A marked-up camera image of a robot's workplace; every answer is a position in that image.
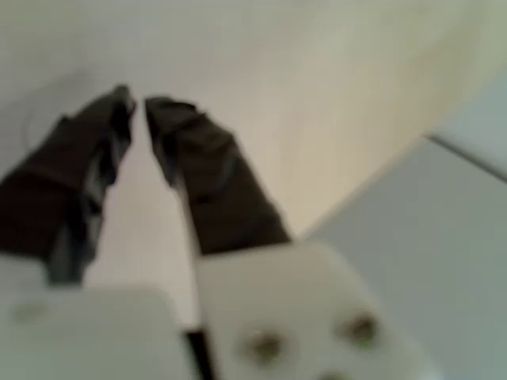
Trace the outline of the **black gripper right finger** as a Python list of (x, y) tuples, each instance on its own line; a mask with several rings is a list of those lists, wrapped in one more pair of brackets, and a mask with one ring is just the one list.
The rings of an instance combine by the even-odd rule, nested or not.
[(170, 97), (149, 97), (144, 108), (154, 156), (181, 197), (199, 255), (291, 242), (232, 132)]

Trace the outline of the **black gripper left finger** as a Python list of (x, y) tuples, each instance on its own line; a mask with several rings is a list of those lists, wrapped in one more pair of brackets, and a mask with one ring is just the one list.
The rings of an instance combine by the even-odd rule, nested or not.
[(126, 85), (62, 116), (1, 180), (1, 257), (80, 284), (97, 252), (103, 208), (132, 143), (136, 102)]

